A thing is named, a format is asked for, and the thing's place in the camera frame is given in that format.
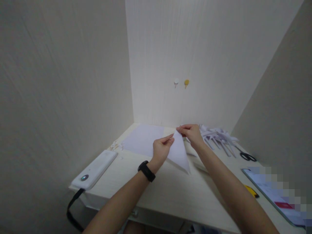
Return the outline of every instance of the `person's right hand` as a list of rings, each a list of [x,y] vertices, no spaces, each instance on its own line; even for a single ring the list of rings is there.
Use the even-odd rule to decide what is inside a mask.
[[[176,130],[181,133],[183,137],[187,137],[189,139],[193,148],[202,143],[205,144],[197,124],[185,124],[177,127]]]

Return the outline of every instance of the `desk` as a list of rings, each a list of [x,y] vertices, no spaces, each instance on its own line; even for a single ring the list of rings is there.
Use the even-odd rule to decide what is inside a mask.
[[[138,125],[132,124],[117,142],[122,142]],[[174,130],[165,127],[163,135],[167,136]],[[118,156],[95,186],[81,195],[81,200],[87,207],[99,210],[137,173],[138,166],[144,160],[151,159],[127,150],[117,149],[116,152]],[[305,233],[302,228],[290,225],[240,170],[248,166],[262,167],[260,163],[246,161],[241,157],[228,157],[217,147],[214,152],[243,184],[252,187],[260,195],[257,201],[280,233]],[[156,179],[147,187],[137,203],[135,208],[137,215],[133,214],[129,219],[173,232],[178,232],[186,221],[226,232],[240,233],[227,213],[226,205],[212,179],[194,166],[193,162],[201,162],[200,159],[188,155],[188,160],[191,175],[166,161],[156,174]],[[78,190],[74,186],[70,186],[70,189]]]

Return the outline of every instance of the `white power bank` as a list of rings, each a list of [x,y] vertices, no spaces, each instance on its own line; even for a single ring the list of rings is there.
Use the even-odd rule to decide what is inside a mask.
[[[71,184],[81,189],[91,189],[114,161],[117,154],[118,153],[114,151],[104,150],[72,181]]]

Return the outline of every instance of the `black scissors handle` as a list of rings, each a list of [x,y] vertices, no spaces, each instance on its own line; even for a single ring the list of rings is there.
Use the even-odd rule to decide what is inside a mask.
[[[241,155],[241,157],[242,157],[243,159],[245,159],[245,160],[247,160],[247,161],[253,161],[253,162],[256,162],[256,161],[257,161],[257,160],[256,160],[253,156],[251,156],[250,154],[241,152],[240,155]]]

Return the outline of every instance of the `scissors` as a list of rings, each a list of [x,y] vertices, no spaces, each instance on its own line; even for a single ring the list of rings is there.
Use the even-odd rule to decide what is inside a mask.
[[[257,160],[251,156],[250,154],[244,153],[243,151],[241,151],[237,146],[235,146],[239,151],[240,151],[240,155],[243,159],[247,160],[247,161],[253,161],[256,162]]]

